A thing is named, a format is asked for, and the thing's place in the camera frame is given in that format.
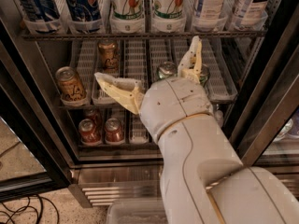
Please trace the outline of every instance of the speckled floor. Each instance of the speckled floor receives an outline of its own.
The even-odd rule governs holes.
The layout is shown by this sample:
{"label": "speckled floor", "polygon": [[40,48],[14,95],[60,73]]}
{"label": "speckled floor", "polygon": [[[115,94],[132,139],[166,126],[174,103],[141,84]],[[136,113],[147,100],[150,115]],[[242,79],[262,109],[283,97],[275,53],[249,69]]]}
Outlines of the speckled floor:
{"label": "speckled floor", "polygon": [[[7,127],[0,119],[0,156],[5,150],[13,147],[17,142],[16,135]],[[12,177],[18,177],[29,174],[44,172],[44,168],[28,151],[22,143],[16,145],[5,155],[0,157],[0,182]],[[105,224],[107,218],[107,206],[97,208],[82,208],[74,196],[68,189],[60,189],[40,194],[41,197],[48,198],[57,207],[59,212],[59,223],[73,224]],[[16,211],[28,204],[27,198],[11,201],[5,205],[11,210]],[[33,206],[37,213],[41,213],[40,201],[37,197],[30,199],[30,205]],[[56,224],[57,213],[50,202],[43,199],[43,214],[40,219],[40,224]],[[8,212],[6,208],[0,204],[0,224],[1,223],[16,223],[16,224],[36,224],[36,211],[32,207],[28,207],[23,212],[20,212],[12,217],[12,221],[3,212],[12,216],[12,212]]]}

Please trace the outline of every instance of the refrigerator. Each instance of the refrigerator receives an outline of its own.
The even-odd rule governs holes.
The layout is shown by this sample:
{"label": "refrigerator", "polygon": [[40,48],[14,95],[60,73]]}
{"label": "refrigerator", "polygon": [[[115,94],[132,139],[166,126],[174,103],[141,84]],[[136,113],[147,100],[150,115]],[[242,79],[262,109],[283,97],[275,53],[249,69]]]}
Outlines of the refrigerator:
{"label": "refrigerator", "polygon": [[[110,0],[98,1],[98,32],[76,32],[65,0],[55,0],[61,30],[37,34],[35,24],[23,19],[19,0],[0,0],[1,118],[44,168],[1,181],[1,202],[66,187],[83,207],[160,197],[161,152],[139,116],[99,88],[93,75],[103,68],[97,46],[103,39],[116,41],[120,66],[112,75],[141,80],[146,90],[158,80],[158,65],[178,65],[195,35],[210,71],[208,98],[222,114],[220,125],[236,153],[246,166],[268,169],[299,197],[299,139],[288,128],[290,122],[295,127],[299,104],[298,0],[269,0],[258,30],[227,31],[223,24],[208,32],[193,27],[194,0],[184,0],[184,26],[174,32],[159,31],[152,0],[143,0],[142,25],[133,33],[118,30]],[[233,2],[225,0],[224,18]],[[81,105],[62,99],[55,73],[64,66],[82,79],[87,96]],[[121,121],[121,144],[108,144],[102,127],[101,142],[84,145],[78,125],[90,108],[99,109],[103,123]]]}

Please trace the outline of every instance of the concrete floor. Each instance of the concrete floor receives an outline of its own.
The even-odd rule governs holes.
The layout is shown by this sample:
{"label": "concrete floor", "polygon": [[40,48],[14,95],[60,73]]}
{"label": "concrete floor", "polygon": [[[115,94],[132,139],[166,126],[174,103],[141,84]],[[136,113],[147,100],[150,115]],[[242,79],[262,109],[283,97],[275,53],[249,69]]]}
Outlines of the concrete floor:
{"label": "concrete floor", "polygon": [[[14,146],[19,139],[8,128],[8,126],[0,119],[0,154],[8,148]],[[44,172],[44,168],[28,151],[25,145],[18,144],[16,147],[7,152],[0,158],[0,182],[23,175],[36,174]],[[82,208],[74,196],[68,189],[60,189],[40,194],[41,197],[50,199],[57,207],[60,222],[64,224],[86,223],[86,224],[105,224],[107,218],[107,206],[97,208]],[[27,198],[5,203],[10,210],[18,210],[28,203]],[[44,209],[40,219],[41,224],[56,224],[57,214],[54,207],[46,200],[43,200]],[[38,198],[32,197],[30,205],[32,205],[38,213],[40,213],[40,202]],[[8,212],[5,207],[0,204],[0,223],[7,223],[8,217],[2,212],[7,212],[10,216],[13,214]],[[27,208],[13,216],[16,224],[32,224],[36,223],[36,212],[33,208]]]}

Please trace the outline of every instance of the brown can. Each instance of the brown can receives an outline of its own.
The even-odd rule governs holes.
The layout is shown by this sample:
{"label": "brown can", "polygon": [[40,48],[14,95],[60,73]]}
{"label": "brown can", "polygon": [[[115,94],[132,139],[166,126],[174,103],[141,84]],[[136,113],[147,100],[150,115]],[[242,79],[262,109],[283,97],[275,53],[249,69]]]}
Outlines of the brown can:
{"label": "brown can", "polygon": [[91,119],[81,121],[78,125],[78,131],[84,143],[88,144],[101,141],[100,130]]}
{"label": "brown can", "polygon": [[55,76],[66,101],[79,101],[86,97],[86,91],[75,69],[69,66],[62,67]]}
{"label": "brown can", "polygon": [[104,73],[119,71],[119,46],[116,41],[103,40],[98,43],[99,57]]}
{"label": "brown can", "polygon": [[97,127],[102,126],[102,116],[98,108],[83,109],[84,118],[91,119]]}
{"label": "brown can", "polygon": [[119,143],[124,139],[123,128],[118,119],[108,119],[105,124],[105,132],[105,139],[109,143]]}

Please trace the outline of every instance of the dark blue can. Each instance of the dark blue can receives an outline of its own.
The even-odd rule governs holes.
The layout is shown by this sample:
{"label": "dark blue can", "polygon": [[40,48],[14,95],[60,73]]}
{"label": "dark blue can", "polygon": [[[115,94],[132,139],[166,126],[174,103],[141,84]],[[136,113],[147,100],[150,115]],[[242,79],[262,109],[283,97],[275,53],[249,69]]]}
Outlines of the dark blue can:
{"label": "dark blue can", "polygon": [[66,0],[73,21],[96,21],[101,19],[97,0]]}
{"label": "dark blue can", "polygon": [[[29,21],[55,21],[60,17],[54,0],[20,0],[20,2]],[[57,23],[46,23],[41,27],[40,30],[36,30],[41,34],[53,33],[60,28]]]}

